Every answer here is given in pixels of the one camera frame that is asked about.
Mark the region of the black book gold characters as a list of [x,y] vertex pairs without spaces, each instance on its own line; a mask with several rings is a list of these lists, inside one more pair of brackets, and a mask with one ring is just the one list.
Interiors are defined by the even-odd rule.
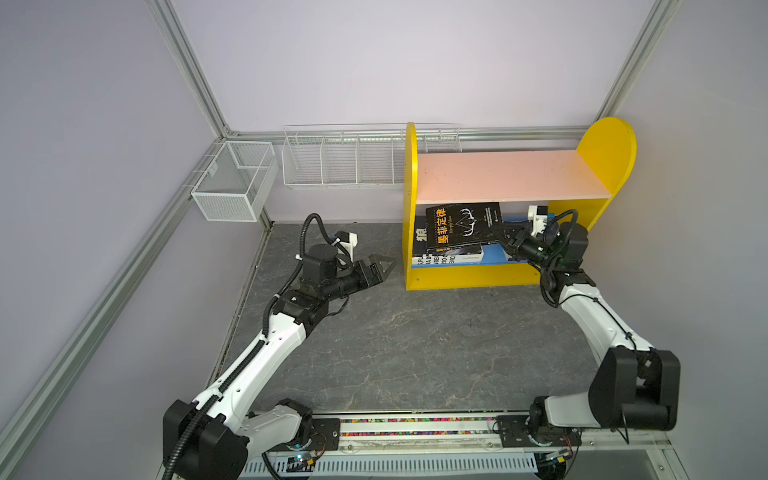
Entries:
[[433,206],[426,209],[425,218],[427,249],[431,251],[493,243],[503,222],[498,202]]

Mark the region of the black book white characters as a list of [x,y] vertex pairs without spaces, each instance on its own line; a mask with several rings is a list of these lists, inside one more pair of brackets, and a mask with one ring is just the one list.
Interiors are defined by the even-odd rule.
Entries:
[[412,243],[412,257],[422,257],[429,254],[428,235],[425,227],[416,227]]

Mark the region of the white Spanish text book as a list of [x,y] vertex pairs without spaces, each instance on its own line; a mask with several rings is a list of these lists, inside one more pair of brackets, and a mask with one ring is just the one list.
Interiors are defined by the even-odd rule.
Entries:
[[483,260],[484,251],[479,245],[467,246],[444,252],[414,251],[414,267],[437,267],[445,265],[476,264]]

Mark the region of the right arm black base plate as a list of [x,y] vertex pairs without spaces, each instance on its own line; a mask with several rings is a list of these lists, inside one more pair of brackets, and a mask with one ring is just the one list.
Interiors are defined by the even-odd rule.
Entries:
[[534,427],[528,414],[499,415],[491,431],[498,435],[505,448],[571,447],[582,444],[580,434],[572,428],[541,424]]

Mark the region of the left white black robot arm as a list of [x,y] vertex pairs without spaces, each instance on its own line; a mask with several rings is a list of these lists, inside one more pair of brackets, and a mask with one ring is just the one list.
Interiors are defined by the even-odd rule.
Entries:
[[302,224],[295,267],[267,303],[259,333],[237,359],[193,400],[177,400],[162,421],[165,479],[236,479],[255,457],[285,446],[302,449],[314,437],[311,408],[290,399],[254,414],[251,406],[280,365],[333,316],[330,305],[383,283],[396,259],[372,254],[356,259],[350,232],[309,246],[310,225],[323,227],[317,213]]

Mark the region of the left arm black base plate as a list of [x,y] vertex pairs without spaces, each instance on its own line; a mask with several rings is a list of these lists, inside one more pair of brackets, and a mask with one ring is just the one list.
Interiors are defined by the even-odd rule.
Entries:
[[313,418],[302,426],[297,436],[287,443],[278,444],[272,452],[336,451],[341,440],[341,421],[334,417]]

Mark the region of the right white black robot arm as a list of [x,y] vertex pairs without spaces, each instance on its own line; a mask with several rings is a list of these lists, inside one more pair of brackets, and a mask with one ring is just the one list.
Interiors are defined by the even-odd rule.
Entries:
[[507,254],[540,275],[545,303],[567,313],[582,330],[598,365],[589,388],[577,394],[536,398],[528,429],[671,431],[677,425],[681,362],[633,330],[609,306],[582,267],[588,231],[578,213],[555,216],[541,235],[519,222],[493,227]]

